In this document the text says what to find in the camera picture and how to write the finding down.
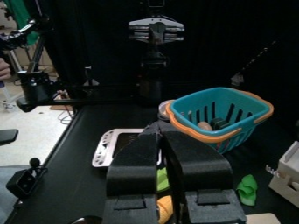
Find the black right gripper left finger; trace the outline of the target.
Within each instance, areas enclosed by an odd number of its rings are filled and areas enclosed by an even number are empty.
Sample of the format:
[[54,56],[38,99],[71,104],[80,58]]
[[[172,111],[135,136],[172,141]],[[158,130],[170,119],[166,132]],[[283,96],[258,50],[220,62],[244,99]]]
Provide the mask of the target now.
[[156,162],[160,132],[148,126],[107,169],[103,224],[158,224]]

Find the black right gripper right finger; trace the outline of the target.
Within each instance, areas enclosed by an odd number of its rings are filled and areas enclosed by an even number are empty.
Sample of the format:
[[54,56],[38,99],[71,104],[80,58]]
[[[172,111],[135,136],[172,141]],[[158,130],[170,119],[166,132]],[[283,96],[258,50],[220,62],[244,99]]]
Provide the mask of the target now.
[[159,128],[176,224],[246,224],[228,160],[170,123]]

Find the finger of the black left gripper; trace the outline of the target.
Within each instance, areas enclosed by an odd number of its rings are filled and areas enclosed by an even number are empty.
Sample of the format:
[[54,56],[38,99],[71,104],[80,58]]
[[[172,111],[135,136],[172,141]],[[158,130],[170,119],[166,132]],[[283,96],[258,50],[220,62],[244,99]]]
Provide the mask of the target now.
[[150,28],[148,28],[148,43],[151,45],[156,45],[156,31],[155,31],[156,25],[155,24],[150,24]]
[[158,34],[156,34],[156,43],[158,45],[162,45],[164,43],[164,32],[166,32],[166,24],[164,23],[158,23]]

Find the person's hand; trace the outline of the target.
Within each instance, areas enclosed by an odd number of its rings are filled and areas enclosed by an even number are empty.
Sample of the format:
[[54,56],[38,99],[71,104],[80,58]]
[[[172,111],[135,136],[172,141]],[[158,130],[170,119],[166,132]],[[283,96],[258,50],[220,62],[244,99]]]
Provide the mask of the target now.
[[6,60],[0,58],[0,81],[10,79],[11,76],[11,66]]

